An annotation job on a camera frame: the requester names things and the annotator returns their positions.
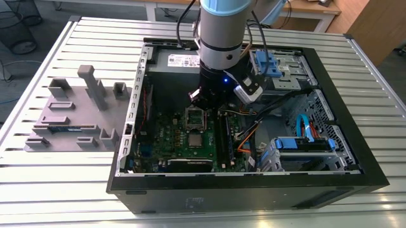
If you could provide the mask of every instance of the motherboard chip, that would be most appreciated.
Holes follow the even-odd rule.
[[[200,134],[189,134],[189,147],[201,147],[202,138]]]
[[[202,109],[189,106],[185,108],[185,130],[196,129],[198,131],[205,130],[205,120],[204,120],[204,111]]]

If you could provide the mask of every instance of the motherboard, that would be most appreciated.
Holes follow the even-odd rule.
[[[228,140],[216,135],[216,122],[226,119]],[[233,136],[240,130],[238,117],[226,112],[202,111],[193,106],[184,112],[157,113],[153,127],[153,141],[138,142],[134,154],[133,169],[137,172],[157,173],[168,172],[173,164],[177,171],[189,172],[189,167],[196,171],[232,172],[244,171],[245,162],[236,155],[233,148]]]

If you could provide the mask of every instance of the slotted aluminum profile table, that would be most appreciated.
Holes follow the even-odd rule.
[[[257,30],[252,33],[260,43]],[[180,25],[180,36],[192,39],[189,24]],[[125,82],[132,87],[144,37],[174,38],[174,23],[100,18],[66,23],[0,131],[0,225],[399,228],[406,224],[406,107],[357,44],[339,34],[265,30],[269,45],[317,52],[389,181],[371,194],[311,210],[134,216],[105,193],[113,152],[25,152],[50,80],[63,77],[69,85],[84,86],[75,74],[84,64],[93,65],[104,86]]]

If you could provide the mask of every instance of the mesh basket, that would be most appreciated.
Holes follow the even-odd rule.
[[[27,26],[37,25],[42,18],[37,11],[37,6],[33,0],[3,0],[7,7],[14,13],[19,13],[23,18],[22,22]]]
[[[22,15],[14,12],[0,12],[0,41],[14,54],[31,52],[37,43],[22,23]]]

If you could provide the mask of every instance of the power supply label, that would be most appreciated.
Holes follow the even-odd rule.
[[[202,197],[193,197],[185,198],[185,205],[186,209],[201,209],[202,207],[204,198]]]
[[[168,67],[200,67],[200,57],[192,55],[169,55],[166,58]]]

